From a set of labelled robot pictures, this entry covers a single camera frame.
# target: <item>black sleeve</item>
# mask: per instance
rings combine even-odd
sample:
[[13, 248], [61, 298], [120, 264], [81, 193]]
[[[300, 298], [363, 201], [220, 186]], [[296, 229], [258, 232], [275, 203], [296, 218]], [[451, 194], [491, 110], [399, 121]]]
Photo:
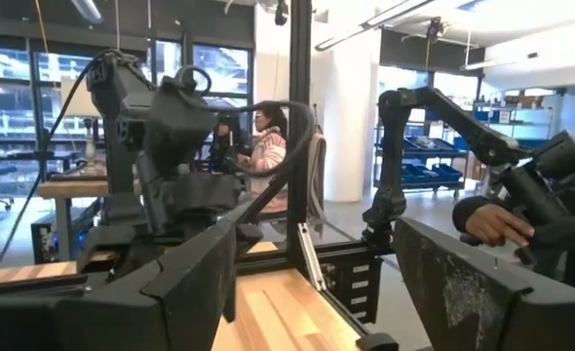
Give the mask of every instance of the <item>black sleeve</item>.
[[459, 201], [452, 210], [452, 222], [456, 230], [465, 233], [465, 223], [478, 208], [493, 204], [510, 211], [507, 204], [499, 198], [486, 198], [484, 196], [472, 196]]

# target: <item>concrete floor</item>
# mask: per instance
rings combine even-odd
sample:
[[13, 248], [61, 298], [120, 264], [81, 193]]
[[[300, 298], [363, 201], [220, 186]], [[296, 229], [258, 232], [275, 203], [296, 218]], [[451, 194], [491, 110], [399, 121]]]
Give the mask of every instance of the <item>concrete floor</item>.
[[[330, 227], [326, 227], [324, 234], [319, 237], [314, 234], [317, 243], [333, 243], [348, 241], [352, 236], [358, 239], [364, 229], [362, 212], [369, 208], [371, 195], [365, 194], [362, 201], [353, 204], [326, 203], [327, 220], [342, 229], [344, 233], [338, 233]], [[472, 192], [461, 193], [461, 197], [471, 196]], [[407, 194], [406, 216], [420, 220], [439, 231], [458, 236], [451, 222], [451, 213], [455, 200], [450, 191], [441, 191], [438, 194], [432, 192]], [[74, 205], [88, 206], [89, 200], [77, 200]], [[22, 202], [17, 200], [13, 209], [7, 213], [0, 207], [0, 251], [7, 239], [8, 233], [13, 227]], [[29, 233], [29, 223], [49, 214], [53, 210], [53, 204], [45, 200], [34, 200], [26, 212], [19, 230], [2, 262], [2, 267], [21, 266], [33, 263], [32, 243]], [[282, 237], [277, 235], [267, 225], [264, 229], [267, 240], [278, 241]], [[488, 249], [491, 254], [513, 260], [513, 248], [504, 247]], [[430, 344], [417, 312], [413, 307], [410, 296], [404, 286], [401, 273], [395, 267], [395, 258], [389, 257], [390, 263], [384, 263], [381, 273], [381, 291], [379, 297], [378, 320], [369, 328], [373, 332], [386, 332], [391, 335], [401, 346], [402, 351], [413, 351], [424, 348]]]

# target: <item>table leg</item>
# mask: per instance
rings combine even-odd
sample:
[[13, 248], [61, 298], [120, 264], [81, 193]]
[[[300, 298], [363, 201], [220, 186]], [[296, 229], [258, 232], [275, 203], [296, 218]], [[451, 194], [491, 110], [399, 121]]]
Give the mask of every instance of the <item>table leg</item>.
[[58, 258], [61, 262], [70, 261], [74, 242], [71, 238], [71, 199], [56, 198], [56, 231]]

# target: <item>person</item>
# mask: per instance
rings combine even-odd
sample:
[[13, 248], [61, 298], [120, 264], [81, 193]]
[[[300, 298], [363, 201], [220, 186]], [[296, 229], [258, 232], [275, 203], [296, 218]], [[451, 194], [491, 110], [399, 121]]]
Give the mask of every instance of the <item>person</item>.
[[[267, 171], [275, 168], [286, 157], [286, 138], [288, 136], [288, 118], [279, 106], [264, 106], [255, 113], [255, 129], [259, 135], [255, 137], [252, 152], [249, 156], [239, 154], [241, 164], [255, 170]], [[258, 197], [269, 185], [272, 177], [252, 178], [250, 180], [250, 195]], [[288, 192], [284, 188], [260, 212], [259, 220], [272, 218], [288, 209]], [[274, 220], [272, 226], [279, 233], [286, 233], [286, 221]]]
[[[566, 192], [570, 188], [575, 188], [575, 177], [553, 184], [560, 201], [575, 215], [575, 196], [571, 197], [571, 193]], [[458, 231], [472, 235], [491, 247], [502, 246], [507, 239], [520, 247], [527, 246], [534, 236], [534, 228], [498, 198], [465, 198], [454, 207], [452, 221]], [[575, 249], [567, 253], [562, 282], [575, 288]]]
[[250, 154], [246, 134], [240, 129], [238, 118], [220, 114], [210, 147], [210, 161], [215, 171], [231, 173], [231, 168], [225, 162], [229, 146], [234, 146], [238, 154]]

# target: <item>ceiling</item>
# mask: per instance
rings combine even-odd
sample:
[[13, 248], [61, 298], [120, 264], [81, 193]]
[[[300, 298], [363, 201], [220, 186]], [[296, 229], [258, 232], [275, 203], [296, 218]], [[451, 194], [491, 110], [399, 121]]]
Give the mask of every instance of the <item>ceiling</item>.
[[[389, 9], [400, 2], [377, 0], [377, 8]], [[434, 17], [449, 24], [444, 38], [466, 43], [471, 31], [472, 43], [488, 47], [575, 23], [575, 0], [438, 0], [393, 28], [423, 34]]]

